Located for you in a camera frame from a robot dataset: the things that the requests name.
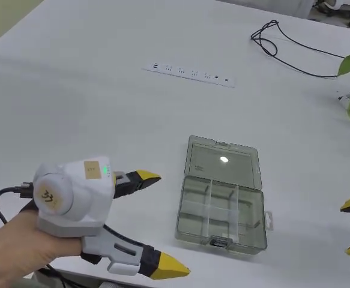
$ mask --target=white tabletop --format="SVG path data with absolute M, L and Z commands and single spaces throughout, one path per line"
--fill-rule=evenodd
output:
M 45 0 L 0 39 L 0 188 L 44 162 L 106 154 L 116 170 L 163 179 L 115 201 L 108 225 L 183 263 L 185 278 L 108 274 L 78 257 L 53 265 L 152 287 L 350 287 L 350 120 L 338 96 L 350 75 L 322 80 L 266 57 L 249 35 L 277 19 L 308 45 L 350 53 L 350 29 L 212 0 Z M 339 59 L 267 32 L 280 57 L 334 74 Z M 236 88 L 159 75 L 151 61 L 221 71 Z M 259 151 L 267 251 L 238 260 L 174 238 L 189 135 Z M 8 217 L 25 203 L 3 197 Z

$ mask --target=human hand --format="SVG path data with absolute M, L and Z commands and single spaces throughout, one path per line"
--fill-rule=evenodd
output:
M 36 228 L 37 213 L 23 211 L 0 228 L 0 287 L 56 258 L 78 256 L 80 238 L 57 238 Z

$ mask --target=clear plastic box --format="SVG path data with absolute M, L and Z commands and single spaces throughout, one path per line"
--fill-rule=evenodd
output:
M 267 248 L 258 152 L 189 138 L 176 238 L 228 251 Z

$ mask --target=black cable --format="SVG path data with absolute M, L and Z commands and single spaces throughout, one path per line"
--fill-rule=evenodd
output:
M 8 188 L 4 188 L 0 190 L 0 197 L 5 194 L 5 193 L 9 193 L 9 192 L 14 192 L 14 193 L 21 193 L 23 190 L 23 187 L 8 187 Z M 4 217 L 4 215 L 2 214 L 2 212 L 0 211 L 0 220 L 3 222 L 3 224 L 7 224 L 8 221 L 7 219 Z M 81 285 L 80 283 L 77 283 L 75 281 L 69 280 L 67 278 L 65 278 L 59 271 L 57 271 L 55 268 L 53 268 L 50 264 L 46 265 L 48 267 L 48 269 L 53 272 L 53 275 L 57 278 L 60 279 L 63 288 L 67 288 L 66 284 L 69 284 L 73 287 L 77 287 L 77 288 L 88 288 L 84 285 Z M 45 271 L 43 269 L 39 270 L 40 273 L 42 273 L 43 275 L 47 275 L 47 273 L 45 273 Z
M 338 58 L 341 58 L 341 59 L 344 59 L 345 57 L 344 56 L 340 56 L 340 55 L 337 55 L 337 54 L 334 54 L 334 53 L 330 53 L 330 52 L 326 52 L 326 51 L 323 51 L 323 50 L 320 50 L 320 49 L 316 49 L 316 48 L 313 48 L 313 47 L 310 47 L 310 46 L 307 46 L 307 45 L 304 45 L 294 39 L 292 39 L 291 37 L 287 36 L 283 30 L 280 28 L 280 25 L 279 25 L 279 21 L 277 20 L 271 20 L 269 21 L 268 23 L 266 23 L 261 29 L 255 31 L 252 35 L 251 35 L 251 40 L 254 41 L 258 46 L 260 46 L 260 48 L 270 57 L 278 60 L 279 62 L 287 65 L 288 67 L 291 67 L 292 69 L 295 69 L 299 72 L 302 72 L 306 75 L 310 75 L 310 76 L 313 76 L 313 77 L 317 77 L 317 78 L 326 78 L 326 79 L 330 79 L 330 78 L 337 78 L 337 75 L 330 75 L 330 76 L 323 76 L 323 75 L 318 75 L 318 74 L 313 74 L 313 73 L 310 73 L 310 72 L 307 72 L 307 71 L 304 71 L 300 68 L 297 68 L 296 66 L 293 66 L 283 60 L 281 60 L 280 58 L 278 58 L 276 55 L 278 54 L 279 50 L 276 46 L 275 43 L 273 43 L 271 40 L 269 39 L 266 39 L 262 36 L 262 33 L 268 29 L 268 28 L 271 28 L 273 26 L 276 26 L 277 29 L 279 29 L 280 33 L 283 34 L 284 37 L 286 37 L 289 41 L 295 43 L 295 44 L 298 44 L 304 48 L 307 48 L 307 49 L 310 49 L 312 51 L 317 51 L 317 52 L 320 52 L 320 53 L 324 53 L 324 54 L 328 54 L 328 55 L 331 55 L 331 56 L 334 56 L 334 57 L 338 57 Z M 266 47 L 264 47 L 263 45 L 263 42 L 267 42 L 267 43 L 270 43 L 273 48 L 274 48 L 274 53 L 271 53 Z
M 18 187 L 8 187 L 8 188 L 4 188 L 0 190 L 0 197 L 5 194 L 5 193 L 9 193 L 9 192 L 15 192 L 18 191 L 19 188 Z M 5 224 L 8 223 L 7 219 L 5 219 L 4 215 L 1 213 L 0 211 L 0 220 Z

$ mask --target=power strip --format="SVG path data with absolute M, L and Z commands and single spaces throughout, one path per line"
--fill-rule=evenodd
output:
M 189 69 L 181 66 L 173 66 L 169 64 L 151 63 L 143 68 L 147 71 L 157 72 L 161 74 L 167 74 L 171 76 L 177 76 L 185 79 L 200 81 L 204 83 L 210 83 L 215 85 L 221 85 L 224 87 L 235 87 L 235 82 L 231 77 L 225 77 L 218 74 L 207 73 L 198 69 Z

